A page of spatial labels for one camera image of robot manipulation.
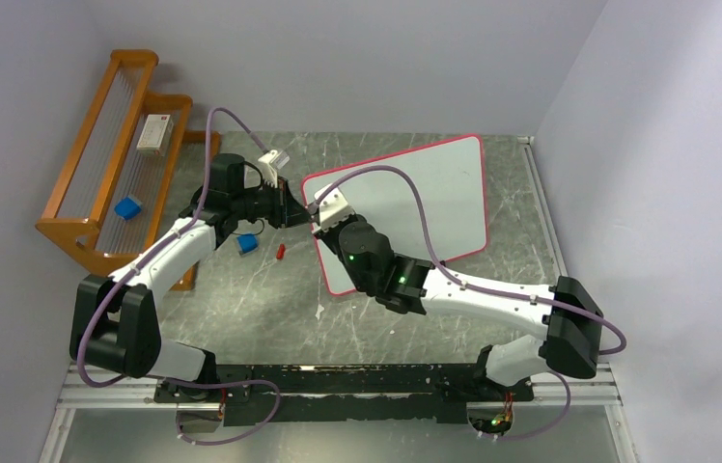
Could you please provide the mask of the red framed whiteboard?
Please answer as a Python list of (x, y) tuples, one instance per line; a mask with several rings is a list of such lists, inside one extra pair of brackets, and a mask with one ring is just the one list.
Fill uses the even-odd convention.
[(488, 243), (486, 160), (481, 136), (467, 134), (306, 176), (305, 202), (335, 180), (371, 167), (339, 189), (354, 210), (388, 236), (395, 252), (450, 261)]

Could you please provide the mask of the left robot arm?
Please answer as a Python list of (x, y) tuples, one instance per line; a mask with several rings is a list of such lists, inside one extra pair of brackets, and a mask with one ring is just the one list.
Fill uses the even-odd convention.
[(234, 153), (207, 161), (203, 185), (170, 227), (140, 256), (107, 276), (89, 275), (77, 288), (69, 354), (94, 388), (125, 378), (166, 378), (192, 399), (215, 395), (213, 353), (160, 333), (157, 308), (195, 263), (211, 256), (242, 221), (275, 229), (304, 225), (306, 208), (278, 171), (289, 161), (271, 150), (254, 163)]

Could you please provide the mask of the red marker cap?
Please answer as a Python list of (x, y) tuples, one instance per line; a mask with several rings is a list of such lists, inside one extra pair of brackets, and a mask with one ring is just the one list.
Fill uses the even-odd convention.
[(277, 252), (276, 252), (276, 259), (277, 260), (283, 259), (285, 256), (286, 250), (287, 250), (286, 245), (284, 243), (280, 244), (277, 249)]

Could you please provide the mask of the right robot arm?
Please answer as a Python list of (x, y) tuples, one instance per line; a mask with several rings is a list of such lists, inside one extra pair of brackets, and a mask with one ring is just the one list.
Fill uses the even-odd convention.
[(521, 338), (481, 352), (472, 384), (495, 399), (509, 386), (548, 370), (576, 379), (597, 374), (603, 313), (576, 279), (553, 286), (515, 285), (453, 272), (393, 251), (390, 240), (359, 215), (316, 234), (355, 289), (387, 310), (498, 321)]

